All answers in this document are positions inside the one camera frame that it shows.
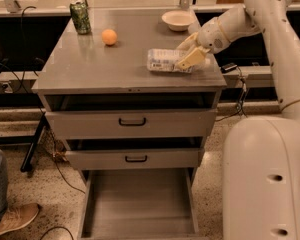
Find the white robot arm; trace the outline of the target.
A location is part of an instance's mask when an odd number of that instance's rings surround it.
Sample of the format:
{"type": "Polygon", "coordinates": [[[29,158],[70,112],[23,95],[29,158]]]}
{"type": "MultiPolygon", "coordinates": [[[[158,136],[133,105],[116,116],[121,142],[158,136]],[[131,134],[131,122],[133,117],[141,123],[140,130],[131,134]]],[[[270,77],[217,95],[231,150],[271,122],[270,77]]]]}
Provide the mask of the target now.
{"type": "Polygon", "coordinates": [[[223,239],[300,240],[300,39],[286,16],[292,0],[244,0],[180,44],[178,67],[245,36],[263,37],[280,116],[249,117],[223,148],[223,239]]]}

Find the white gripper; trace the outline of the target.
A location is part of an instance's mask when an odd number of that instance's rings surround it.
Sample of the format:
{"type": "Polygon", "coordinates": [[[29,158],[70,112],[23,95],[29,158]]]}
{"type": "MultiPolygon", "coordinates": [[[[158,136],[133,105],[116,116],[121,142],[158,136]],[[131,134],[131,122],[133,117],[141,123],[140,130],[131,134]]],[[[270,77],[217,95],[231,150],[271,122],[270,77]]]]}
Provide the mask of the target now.
{"type": "Polygon", "coordinates": [[[231,42],[227,39],[220,27],[218,18],[214,17],[206,22],[198,33],[192,33],[177,46],[177,50],[183,51],[187,51],[193,47],[195,48],[187,52],[175,66],[179,69],[186,70],[203,62],[209,52],[217,54],[228,48],[230,44],[231,42]]]}

